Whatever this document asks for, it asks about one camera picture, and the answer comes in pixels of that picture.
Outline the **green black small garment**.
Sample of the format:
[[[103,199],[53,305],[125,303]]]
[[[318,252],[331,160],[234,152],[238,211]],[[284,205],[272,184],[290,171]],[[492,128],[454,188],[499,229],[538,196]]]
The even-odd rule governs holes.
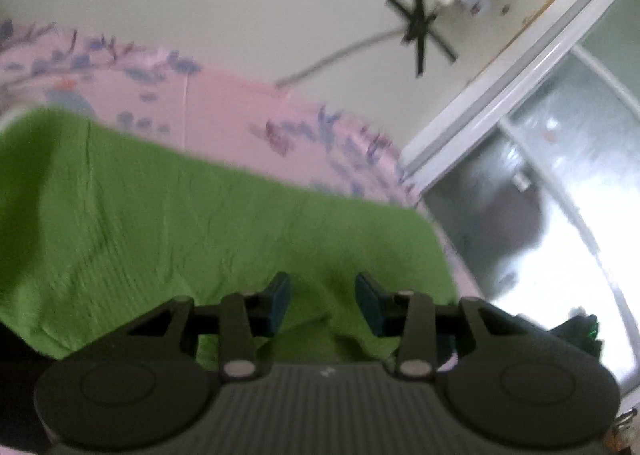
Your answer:
[[[178,154],[66,111],[1,133],[1,322],[62,359],[177,296],[214,305],[291,277],[283,362],[384,359],[355,299],[357,274],[441,305],[456,285],[411,209],[332,196]]]

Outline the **pink floral bed sheet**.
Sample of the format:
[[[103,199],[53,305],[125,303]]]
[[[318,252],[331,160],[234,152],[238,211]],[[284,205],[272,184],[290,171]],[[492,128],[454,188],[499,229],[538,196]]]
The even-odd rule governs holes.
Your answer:
[[[1,23],[1,121],[38,105],[318,192],[420,207],[367,124],[189,56],[55,24]]]

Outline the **black tape cross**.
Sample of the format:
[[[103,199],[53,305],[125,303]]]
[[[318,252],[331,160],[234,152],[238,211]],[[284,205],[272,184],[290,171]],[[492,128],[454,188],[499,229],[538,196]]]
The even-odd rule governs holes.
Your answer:
[[[405,46],[414,45],[416,48],[416,77],[424,74],[426,59],[426,44],[432,40],[436,48],[448,59],[450,64],[457,62],[458,53],[452,45],[434,28],[438,16],[438,8],[427,8],[425,0],[412,0],[408,4],[405,0],[386,0],[385,5],[390,8],[405,24],[401,43]]]

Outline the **white window frame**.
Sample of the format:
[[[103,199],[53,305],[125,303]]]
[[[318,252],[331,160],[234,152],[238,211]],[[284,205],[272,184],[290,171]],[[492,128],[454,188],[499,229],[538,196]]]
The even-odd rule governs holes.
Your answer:
[[[639,0],[554,0],[406,152],[460,293],[639,383]]]

